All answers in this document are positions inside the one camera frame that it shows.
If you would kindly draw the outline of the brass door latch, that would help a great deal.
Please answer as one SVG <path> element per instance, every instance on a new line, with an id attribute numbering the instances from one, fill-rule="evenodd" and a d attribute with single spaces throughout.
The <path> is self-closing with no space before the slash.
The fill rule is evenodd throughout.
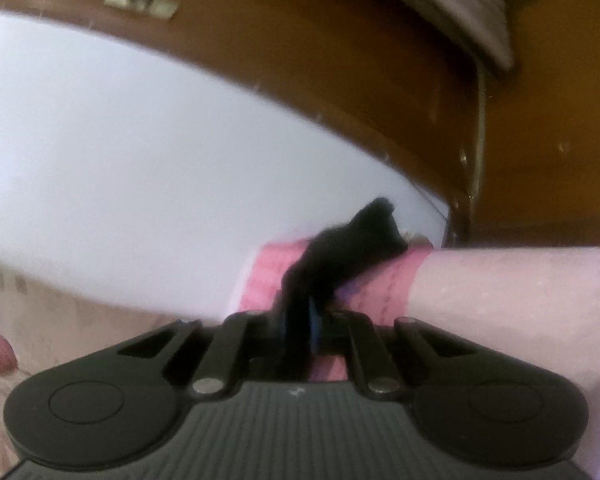
<path id="1" fill-rule="evenodd" d="M 169 21 L 174 17 L 180 4 L 175 0 L 104 0 L 111 9 L 150 16 Z"/>

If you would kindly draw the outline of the pink checked bed sheet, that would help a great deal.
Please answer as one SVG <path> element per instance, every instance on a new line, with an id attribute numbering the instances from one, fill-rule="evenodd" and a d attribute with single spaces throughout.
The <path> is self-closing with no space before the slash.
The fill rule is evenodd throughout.
<path id="1" fill-rule="evenodd" d="M 233 298 L 235 311 L 268 311 L 285 272 L 310 240 L 257 252 Z M 476 344 L 550 370 L 588 402 L 588 426 L 570 460 L 600 479 L 600 248 L 437 250 L 410 246 L 336 291 L 324 315 L 356 312 L 378 326 L 417 318 Z M 347 378 L 342 356 L 282 357 L 290 382 Z"/>

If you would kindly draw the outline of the black printed small garment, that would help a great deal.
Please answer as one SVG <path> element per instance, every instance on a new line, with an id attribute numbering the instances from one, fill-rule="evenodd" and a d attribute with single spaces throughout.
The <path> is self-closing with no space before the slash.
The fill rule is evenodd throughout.
<path id="1" fill-rule="evenodd" d="M 319 232 L 285 272 L 275 300 L 276 335 L 286 359 L 305 366 L 314 356 L 317 320 L 340 287 L 379 263 L 399 257 L 407 242 L 393 203 L 372 200 L 347 223 Z"/>

